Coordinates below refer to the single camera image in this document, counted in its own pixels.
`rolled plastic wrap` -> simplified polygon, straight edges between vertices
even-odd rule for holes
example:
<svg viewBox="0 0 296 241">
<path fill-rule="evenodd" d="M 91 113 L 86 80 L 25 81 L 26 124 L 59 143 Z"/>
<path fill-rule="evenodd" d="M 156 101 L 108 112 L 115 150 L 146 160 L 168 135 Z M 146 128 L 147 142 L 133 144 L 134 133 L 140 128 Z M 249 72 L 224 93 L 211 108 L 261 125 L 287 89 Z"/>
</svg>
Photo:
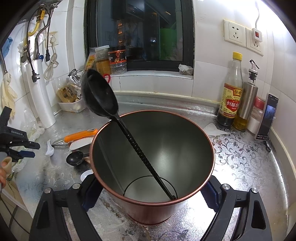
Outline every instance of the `rolled plastic wrap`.
<svg viewBox="0 0 296 241">
<path fill-rule="evenodd" d="M 32 61 L 32 65 L 36 74 L 39 74 L 38 79 L 35 83 L 32 81 L 32 68 L 28 63 L 26 65 L 27 78 L 29 83 L 30 92 L 32 95 L 32 99 L 38 113 L 38 116 L 44 125 L 44 128 L 47 129 L 51 127 L 56 119 L 52 112 L 52 107 L 49 102 L 45 80 L 43 77 L 43 69 L 42 69 L 42 60 L 36 59 Z"/>
</svg>

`soy sauce bottle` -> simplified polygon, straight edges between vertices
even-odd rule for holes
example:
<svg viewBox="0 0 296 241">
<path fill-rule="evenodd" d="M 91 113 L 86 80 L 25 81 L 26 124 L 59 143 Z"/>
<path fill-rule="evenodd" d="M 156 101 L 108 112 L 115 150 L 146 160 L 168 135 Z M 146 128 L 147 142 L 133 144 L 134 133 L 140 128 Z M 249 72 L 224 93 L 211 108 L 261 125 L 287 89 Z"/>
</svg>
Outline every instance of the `soy sauce bottle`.
<svg viewBox="0 0 296 241">
<path fill-rule="evenodd" d="M 232 66 L 226 76 L 223 95 L 217 115 L 220 125 L 231 126 L 234 121 L 242 94 L 242 54 L 233 52 Z"/>
</svg>

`red handle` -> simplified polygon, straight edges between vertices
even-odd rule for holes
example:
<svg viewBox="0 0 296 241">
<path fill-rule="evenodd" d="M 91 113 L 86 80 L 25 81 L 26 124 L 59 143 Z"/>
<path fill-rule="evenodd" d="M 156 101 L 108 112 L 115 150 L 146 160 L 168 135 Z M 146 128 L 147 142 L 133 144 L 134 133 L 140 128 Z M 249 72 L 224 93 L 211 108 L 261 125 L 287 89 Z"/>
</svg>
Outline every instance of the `red handle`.
<svg viewBox="0 0 296 241">
<path fill-rule="evenodd" d="M 111 76 L 110 76 L 110 74 L 104 74 L 103 75 L 104 78 L 106 78 L 106 76 L 108 76 L 108 81 L 107 82 L 109 84 L 110 83 L 110 80 L 111 80 Z"/>
</svg>

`yellow bottle cap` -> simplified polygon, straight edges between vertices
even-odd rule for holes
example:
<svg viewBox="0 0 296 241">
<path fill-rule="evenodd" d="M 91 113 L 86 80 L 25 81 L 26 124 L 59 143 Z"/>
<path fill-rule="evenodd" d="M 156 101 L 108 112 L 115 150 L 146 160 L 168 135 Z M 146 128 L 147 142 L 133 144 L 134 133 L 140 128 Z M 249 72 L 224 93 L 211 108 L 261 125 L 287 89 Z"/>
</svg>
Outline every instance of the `yellow bottle cap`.
<svg viewBox="0 0 296 241">
<path fill-rule="evenodd" d="M 233 52 L 232 58 L 241 61 L 242 60 L 242 54 L 238 53 L 238 52 Z"/>
</svg>

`spice jar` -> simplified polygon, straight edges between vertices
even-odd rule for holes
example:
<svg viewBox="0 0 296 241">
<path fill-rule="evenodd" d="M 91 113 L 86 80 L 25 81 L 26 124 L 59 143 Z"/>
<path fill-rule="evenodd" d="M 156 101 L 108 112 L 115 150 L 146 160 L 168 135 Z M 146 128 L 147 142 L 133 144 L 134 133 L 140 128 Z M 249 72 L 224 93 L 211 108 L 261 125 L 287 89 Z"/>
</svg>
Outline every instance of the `spice jar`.
<svg viewBox="0 0 296 241">
<path fill-rule="evenodd" d="M 260 121 L 263 115 L 265 101 L 258 96 L 255 98 L 255 104 L 253 106 L 251 116 L 248 121 L 247 129 L 255 134 L 258 131 Z"/>
</svg>

